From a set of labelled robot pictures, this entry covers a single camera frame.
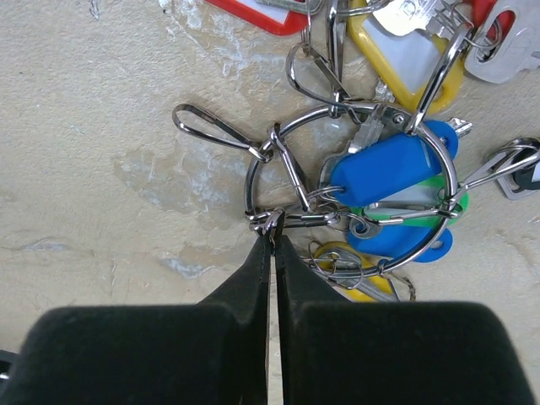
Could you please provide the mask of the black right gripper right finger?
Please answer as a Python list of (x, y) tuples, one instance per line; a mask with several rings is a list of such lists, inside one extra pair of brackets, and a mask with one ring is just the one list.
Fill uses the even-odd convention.
[(470, 302), (355, 303), (275, 250), (287, 404), (532, 404), (500, 319)]

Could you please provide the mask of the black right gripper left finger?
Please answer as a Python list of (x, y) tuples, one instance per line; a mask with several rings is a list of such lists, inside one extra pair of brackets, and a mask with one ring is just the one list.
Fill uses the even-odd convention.
[(4, 404), (264, 404), (272, 246), (192, 305), (69, 306), (30, 329)]

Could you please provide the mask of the yellow key tag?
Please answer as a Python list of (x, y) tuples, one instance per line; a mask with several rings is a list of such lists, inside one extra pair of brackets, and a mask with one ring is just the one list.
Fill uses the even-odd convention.
[(415, 110), (448, 40), (418, 31), (392, 35), (373, 13), (349, 17), (348, 32), (397, 102)]
[(382, 276), (366, 276), (370, 260), (345, 242), (318, 246), (311, 254), (311, 266), (345, 298), (354, 302), (396, 302), (392, 282)]

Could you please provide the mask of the small blue key tag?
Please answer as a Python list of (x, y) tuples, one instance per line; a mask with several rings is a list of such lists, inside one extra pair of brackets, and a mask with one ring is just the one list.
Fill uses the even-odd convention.
[[(352, 231), (347, 241), (356, 250), (372, 256), (395, 258), (412, 250), (430, 233), (429, 228), (414, 226), (388, 226), (375, 237), (360, 239)], [(415, 262), (435, 262), (445, 256), (453, 245), (453, 235), (446, 229), (428, 250), (414, 259)]]

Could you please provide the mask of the large blue key tag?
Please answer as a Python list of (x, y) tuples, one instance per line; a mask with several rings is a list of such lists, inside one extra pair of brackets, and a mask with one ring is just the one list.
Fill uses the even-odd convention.
[(332, 170), (332, 195), (359, 208), (441, 173), (433, 149), (417, 136), (400, 132), (340, 160)]

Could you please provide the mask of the green key tag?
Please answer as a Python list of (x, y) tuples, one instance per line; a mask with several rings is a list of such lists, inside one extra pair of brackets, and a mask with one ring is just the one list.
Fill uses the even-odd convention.
[(433, 227), (440, 216), (430, 213), (439, 207), (445, 190), (445, 179), (436, 175), (410, 186), (367, 207), (350, 208), (352, 213), (385, 223), (401, 219), (396, 225)]

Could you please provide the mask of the large metal keyring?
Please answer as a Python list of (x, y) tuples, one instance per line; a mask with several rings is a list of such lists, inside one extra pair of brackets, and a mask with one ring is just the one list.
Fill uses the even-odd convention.
[[(391, 136), (386, 141), (375, 143), (371, 147), (362, 149), (355, 154), (348, 154), (340, 158), (331, 171), (330, 185), (324, 190), (320, 189), (320, 191), (317, 191), (321, 193), (320, 195), (325, 192), (335, 193), (336, 196), (334, 198), (345, 206), (351, 208), (367, 207), (372, 203), (379, 202), (382, 198), (399, 192), (428, 177), (442, 174), (445, 178), (445, 197), (443, 201), (446, 202), (440, 202), (440, 204), (445, 207), (450, 207), (451, 205), (453, 207), (456, 204), (452, 198), (458, 190), (458, 181), (453, 158), (447, 148), (447, 146), (451, 146), (450, 141), (455, 137), (449, 137), (448, 144), (445, 146), (440, 140), (440, 136), (433, 132), (427, 123), (423, 123), (421, 118), (424, 117), (427, 111), (427, 106), (424, 106), (424, 104), (427, 103), (432, 93), (435, 94), (436, 90), (441, 86), (442, 79), (446, 78), (451, 65), (457, 59), (462, 42), (466, 39), (468, 32), (469, 28), (466, 24), (458, 27), (432, 74), (428, 89), (426, 90), (427, 96), (424, 97), (426, 100), (422, 99), (420, 107), (418, 107), (418, 110), (412, 116), (401, 107), (386, 102), (346, 103), (344, 107), (338, 107), (341, 109), (348, 108), (353, 113), (362, 114), (382, 109), (383, 118), (392, 120), (395, 115), (401, 115), (403, 116), (402, 124), (405, 125), (407, 122), (409, 127), (406, 126), (408, 129), (403, 127), (398, 134)], [(296, 170), (289, 150), (282, 141), (285, 135), (297, 127), (322, 118), (323, 113), (328, 112), (327, 110), (327, 107), (321, 107), (318, 110), (308, 111), (285, 127), (275, 124), (271, 127), (273, 132), (268, 133), (270, 137), (268, 142), (275, 149), (279, 150), (284, 162), (289, 165), (286, 166), (291, 168), (290, 177), (294, 187), (296, 187), (299, 198), (304, 198), (304, 200), (300, 200), (302, 203), (305, 203), (305, 210), (311, 208), (311, 197), (308, 197), (308, 194), (302, 194), (305, 191), (305, 185), (299, 178), (300, 173)], [(216, 138), (213, 135), (189, 127), (178, 117), (178, 113), (181, 111), (191, 112), (209, 124), (220, 128), (236, 139), (236, 141)], [(260, 163), (266, 162), (269, 159), (269, 152), (264, 149), (262, 144), (253, 143), (237, 132), (227, 122), (221, 120), (210, 111), (199, 108), (196, 105), (187, 103), (177, 105), (172, 111), (172, 120), (180, 131), (193, 137), (205, 139), (211, 143), (222, 144), (233, 149), (245, 150), (252, 155), (255, 161)], [(366, 271), (366, 276), (371, 276), (375, 272), (379, 274), (389, 273), (406, 263), (412, 262), (423, 254), (446, 230), (447, 223), (450, 220), (443, 217), (442, 219), (438, 219), (438, 221), (433, 230), (418, 242), (416, 246), (390, 261), (380, 261), (376, 267), (371, 267)]]

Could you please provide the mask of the small silver key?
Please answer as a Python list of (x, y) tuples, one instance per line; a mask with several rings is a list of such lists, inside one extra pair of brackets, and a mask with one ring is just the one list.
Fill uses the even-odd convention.
[(403, 0), (390, 1), (373, 13), (376, 21), (395, 36), (414, 31), (450, 39), (453, 35), (451, 8), (456, 1)]

